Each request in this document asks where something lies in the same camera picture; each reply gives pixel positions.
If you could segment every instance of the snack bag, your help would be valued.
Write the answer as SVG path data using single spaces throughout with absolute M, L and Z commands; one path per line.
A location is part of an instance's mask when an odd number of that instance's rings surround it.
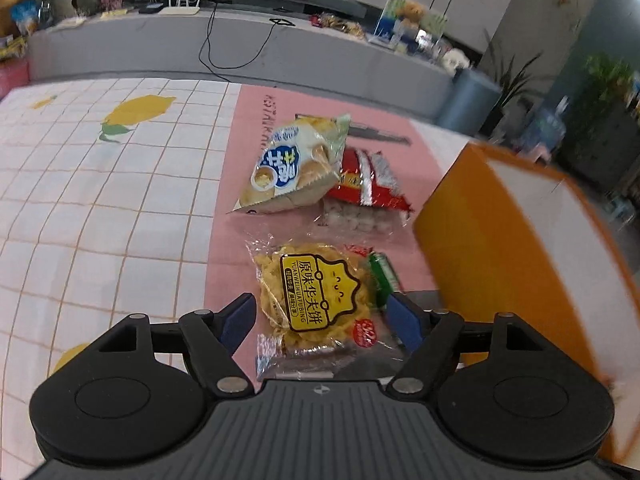
M 20 34 L 30 36 L 38 30 L 38 6 L 36 0 L 23 0 L 11 8 L 11 19 Z
M 402 352 L 376 309 L 366 252 L 318 242 L 255 251 L 260 307 L 257 377 L 386 378 Z
M 381 153 L 346 147 L 340 182 L 322 203 L 321 222 L 333 228 L 391 234 L 405 225 L 411 206 Z
M 303 116 L 276 129 L 234 209 L 275 213 L 318 202 L 340 178 L 350 122 Z

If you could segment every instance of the yellow lemon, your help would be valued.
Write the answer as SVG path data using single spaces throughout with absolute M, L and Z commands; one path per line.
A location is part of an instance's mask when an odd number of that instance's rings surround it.
M 53 367 L 53 371 L 51 373 L 56 373 L 58 370 L 60 370 L 60 368 L 66 365 L 69 361 L 71 361 L 71 359 L 76 357 L 82 350 L 84 350 L 88 346 L 89 343 L 80 343 L 78 346 L 74 346 L 73 348 L 70 348 L 69 350 L 64 352 L 60 357 L 60 360 Z
M 110 136 L 125 134 L 129 131 L 126 126 L 148 121 L 162 115 L 175 101 L 175 97 L 160 97 L 145 95 L 131 101 L 124 101 L 115 107 L 102 123 L 100 140 L 113 140 Z
M 47 97 L 46 99 L 43 99 L 42 101 L 38 101 L 36 104 L 32 105 L 31 108 L 33 110 L 37 110 L 38 108 L 42 108 L 43 106 L 47 106 L 48 104 L 50 104 L 51 102 L 53 102 L 56 97 L 58 97 L 57 95 L 53 95 L 51 97 Z

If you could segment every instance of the stuffed toy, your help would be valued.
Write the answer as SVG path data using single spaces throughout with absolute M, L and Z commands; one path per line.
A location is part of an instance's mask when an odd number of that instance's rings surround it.
M 398 20 L 402 20 L 404 30 L 420 29 L 420 22 L 424 17 L 424 7 L 416 2 L 407 1 L 398 9 Z

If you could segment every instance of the yellow snack package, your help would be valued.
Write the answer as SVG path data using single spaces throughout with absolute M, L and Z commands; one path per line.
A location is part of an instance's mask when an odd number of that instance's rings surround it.
M 275 213 L 318 202 L 340 179 L 350 122 L 299 116 L 274 130 L 234 210 Z
M 258 336 L 259 380 L 376 379 L 399 369 L 402 353 L 376 310 L 366 256 L 322 242 L 254 253 L 270 326 Z

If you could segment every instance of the blue gripper pad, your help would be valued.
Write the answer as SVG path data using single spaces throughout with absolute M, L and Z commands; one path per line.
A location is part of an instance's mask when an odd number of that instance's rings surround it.
M 243 294 L 226 306 L 220 315 L 225 323 L 220 342 L 233 355 L 255 324 L 256 303 L 252 294 Z
M 395 295 L 386 300 L 385 319 L 409 352 L 414 352 L 422 344 L 420 318 Z

